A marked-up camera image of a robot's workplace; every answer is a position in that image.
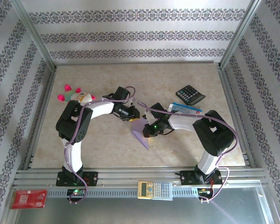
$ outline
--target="plush toy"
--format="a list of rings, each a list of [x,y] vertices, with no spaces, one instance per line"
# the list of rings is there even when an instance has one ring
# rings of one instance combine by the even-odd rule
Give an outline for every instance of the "plush toy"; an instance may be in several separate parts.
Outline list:
[[[64,94],[59,94],[57,98],[65,103],[68,103],[70,100],[75,100],[82,105],[89,103],[92,100],[95,100],[95,97],[87,92],[81,91],[81,88],[72,90],[71,86],[66,84],[64,86]]]

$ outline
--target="red box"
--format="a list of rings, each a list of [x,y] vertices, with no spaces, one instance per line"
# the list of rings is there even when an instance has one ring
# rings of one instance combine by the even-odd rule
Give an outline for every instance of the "red box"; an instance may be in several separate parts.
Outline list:
[[[13,194],[11,209],[45,207],[47,190],[17,190]]]

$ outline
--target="pink plush ear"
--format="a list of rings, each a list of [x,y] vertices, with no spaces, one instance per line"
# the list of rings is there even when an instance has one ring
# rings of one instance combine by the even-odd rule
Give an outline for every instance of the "pink plush ear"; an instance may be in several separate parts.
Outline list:
[[[64,90],[65,90],[66,92],[67,92],[67,91],[71,91],[70,85],[66,84],[66,85],[64,86]]]
[[[58,96],[57,96],[57,98],[60,100],[60,101],[65,101],[65,97],[64,97],[64,95],[61,95],[61,94],[59,94]]]

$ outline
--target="black bracket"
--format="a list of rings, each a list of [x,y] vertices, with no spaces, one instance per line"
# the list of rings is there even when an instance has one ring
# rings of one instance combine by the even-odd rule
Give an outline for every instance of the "black bracket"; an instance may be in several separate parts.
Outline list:
[[[201,185],[202,183],[196,178],[194,170],[182,170],[178,175],[180,175],[182,185]],[[214,184],[222,184],[222,176],[219,170],[215,170],[214,174],[211,176]]]
[[[86,182],[87,186],[95,187],[98,183],[98,172],[83,171],[82,178]],[[58,172],[56,186],[58,187],[82,187],[84,184],[79,181],[75,182],[73,179],[68,178],[63,171]]]

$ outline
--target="beige tile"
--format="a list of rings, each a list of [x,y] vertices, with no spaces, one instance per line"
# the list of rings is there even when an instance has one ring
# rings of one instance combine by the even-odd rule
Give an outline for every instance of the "beige tile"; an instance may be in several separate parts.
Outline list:
[[[35,152],[33,168],[60,168],[63,146],[55,125],[66,104],[57,100],[65,84],[100,98],[115,92],[118,86],[136,88],[136,100],[148,106],[159,102],[168,108],[172,102],[181,103],[175,92],[192,85],[206,98],[196,106],[204,112],[216,110],[228,124],[231,115],[218,76],[216,65],[203,63],[117,64],[58,67],[55,83]],[[194,166],[204,151],[195,132],[175,130],[168,136],[149,139],[146,150],[130,133],[130,123],[114,115],[91,120],[82,143],[84,167],[153,167]],[[241,150],[222,159],[221,165],[245,165]]]

